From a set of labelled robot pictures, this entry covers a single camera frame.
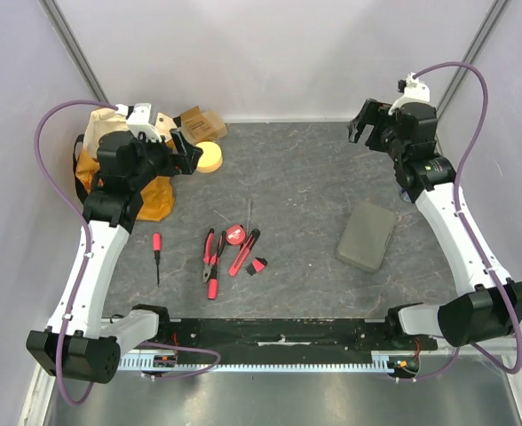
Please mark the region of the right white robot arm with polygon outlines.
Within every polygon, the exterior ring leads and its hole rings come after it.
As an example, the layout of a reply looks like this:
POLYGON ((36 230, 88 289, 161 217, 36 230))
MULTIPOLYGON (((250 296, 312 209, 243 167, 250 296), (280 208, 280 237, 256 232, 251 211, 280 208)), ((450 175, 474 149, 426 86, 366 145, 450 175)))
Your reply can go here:
POLYGON ((397 350, 415 335, 441 336, 454 347, 511 335, 507 304, 522 319, 522 281, 500 265, 465 202, 455 200, 455 169, 436 151, 437 126, 433 106, 410 102, 393 108, 375 99, 367 99, 348 125, 351 142, 369 127, 366 146, 390 156, 397 183, 429 223, 455 282, 457 297, 446 304, 407 304, 388 311, 383 335, 397 350))

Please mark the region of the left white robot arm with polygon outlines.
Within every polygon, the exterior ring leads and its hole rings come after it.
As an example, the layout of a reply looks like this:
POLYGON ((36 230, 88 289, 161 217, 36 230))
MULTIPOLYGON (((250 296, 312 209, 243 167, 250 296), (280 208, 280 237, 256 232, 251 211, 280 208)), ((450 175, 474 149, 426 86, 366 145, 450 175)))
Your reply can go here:
POLYGON ((172 338, 164 307, 139 304, 109 327, 102 311, 115 265, 143 205, 143 190, 158 177, 194 173, 202 150, 170 130, 173 146, 114 131, 99 141, 99 170, 83 202, 83 229, 62 298, 42 331, 26 347, 50 375, 109 383, 121 357, 143 342, 155 349, 172 338))

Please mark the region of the red black pliers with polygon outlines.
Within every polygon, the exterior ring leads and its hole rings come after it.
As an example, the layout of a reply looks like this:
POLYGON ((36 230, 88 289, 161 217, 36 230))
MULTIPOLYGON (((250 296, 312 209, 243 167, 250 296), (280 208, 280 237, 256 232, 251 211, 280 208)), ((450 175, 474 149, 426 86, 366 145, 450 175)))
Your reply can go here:
POLYGON ((222 256, 226 245, 226 231, 222 231, 217 240, 217 245, 213 246, 215 242, 215 229, 210 228, 204 242, 203 250, 203 274, 202 280, 207 283, 211 279, 215 279, 218 273, 218 261, 222 256))

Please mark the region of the large red screwdriver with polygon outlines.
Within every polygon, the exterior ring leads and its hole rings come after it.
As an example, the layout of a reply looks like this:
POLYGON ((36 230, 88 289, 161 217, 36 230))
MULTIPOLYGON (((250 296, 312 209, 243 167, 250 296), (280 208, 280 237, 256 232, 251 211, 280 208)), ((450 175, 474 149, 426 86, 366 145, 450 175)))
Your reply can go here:
POLYGON ((218 296, 218 267, 214 265, 211 268, 208 279, 208 299, 215 300, 218 296))

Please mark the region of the grey plastic tool case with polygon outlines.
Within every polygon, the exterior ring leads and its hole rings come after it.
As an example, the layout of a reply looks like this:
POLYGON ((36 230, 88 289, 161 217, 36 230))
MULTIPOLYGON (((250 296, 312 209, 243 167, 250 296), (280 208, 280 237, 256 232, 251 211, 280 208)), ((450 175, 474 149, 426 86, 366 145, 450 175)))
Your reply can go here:
POLYGON ((377 272, 384 259, 397 216, 369 202, 353 210, 336 249, 336 258, 365 272, 377 272))

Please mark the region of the red utility knife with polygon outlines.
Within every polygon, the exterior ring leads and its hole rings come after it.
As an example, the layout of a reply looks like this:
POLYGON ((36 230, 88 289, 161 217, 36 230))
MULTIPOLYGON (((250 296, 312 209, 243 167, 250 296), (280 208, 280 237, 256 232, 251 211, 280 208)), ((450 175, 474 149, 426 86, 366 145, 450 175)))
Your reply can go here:
POLYGON ((251 231, 248 238, 245 240, 243 246, 241 247, 238 255, 233 260, 231 266, 229 267, 229 275, 231 277, 234 277, 237 275, 239 270, 241 269, 243 263, 248 258, 251 250, 253 249, 254 245, 256 244, 258 238, 260 237, 261 232, 255 228, 251 231))

